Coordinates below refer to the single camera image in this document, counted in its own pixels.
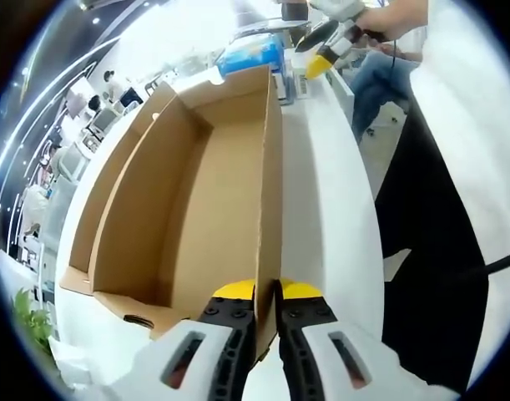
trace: white countertop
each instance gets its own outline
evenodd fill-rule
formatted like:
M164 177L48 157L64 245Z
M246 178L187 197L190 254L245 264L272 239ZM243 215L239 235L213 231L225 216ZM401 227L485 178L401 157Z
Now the white countertop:
M339 319L359 324L380 340L384 276L366 170L328 82L320 77L311 88L311 99L282 108L282 275L319 287ZM68 265L84 200L129 126L128 117L131 114L107 135L75 192L58 249L57 284ZM91 374L100 383L127 373L135 353L150 341L147 329L123 322L93 297L57 285L56 306L60 340L88 354ZM251 371L244 399L289 399L277 346L275 341L266 359Z

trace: office desk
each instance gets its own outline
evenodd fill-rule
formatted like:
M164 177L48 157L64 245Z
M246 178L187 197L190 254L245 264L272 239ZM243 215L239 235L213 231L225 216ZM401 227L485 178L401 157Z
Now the office desk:
M282 108L282 275L318 286L340 319L350 319L381 339L381 241L366 171L324 77L312 81L312 93L311 99ZM81 204L97 178L95 170L104 163L101 158L108 158L114 139L122 134L121 124L127 122L122 119L112 129L102 144L107 148L99 148L75 193L58 250L57 283L68 265ZM135 353L150 341L147 329L123 322L92 297L57 285L56 304L60 340L88 353L91 374L99 382L111 383L128 372ZM278 341L253 369L245 390L244 399L263 397L289 398Z

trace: white table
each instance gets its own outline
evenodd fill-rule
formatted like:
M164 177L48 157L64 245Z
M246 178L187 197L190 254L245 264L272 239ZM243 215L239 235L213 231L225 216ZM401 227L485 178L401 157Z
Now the white table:
M352 320L381 339L381 240L366 170L330 85L324 77L311 84L311 99L282 109L282 275L319 287L339 319ZM129 123L125 117L113 127L75 192L58 250L57 284L97 169ZM56 304L60 340L85 350L99 382L111 383L127 373L135 353L150 341L147 329L123 322L92 297L57 285ZM281 366L275 341L251 372L244 399L289 399Z

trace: blue jeans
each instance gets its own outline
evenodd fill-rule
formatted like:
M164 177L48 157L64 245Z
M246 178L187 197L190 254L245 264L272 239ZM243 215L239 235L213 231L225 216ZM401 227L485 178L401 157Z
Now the blue jeans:
M351 82L355 94L351 128L358 143L384 103L411 96L410 74L419 63L396 58L393 69L391 65L392 56L371 51Z

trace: green plant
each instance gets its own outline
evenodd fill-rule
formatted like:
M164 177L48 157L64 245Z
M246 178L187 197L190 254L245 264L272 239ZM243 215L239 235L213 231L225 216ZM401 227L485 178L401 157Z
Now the green plant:
M48 337L53 327L48 320L48 311L30 310L30 291L20 289L12 302L12 313L28 337L35 342L39 350L53 357L48 345Z

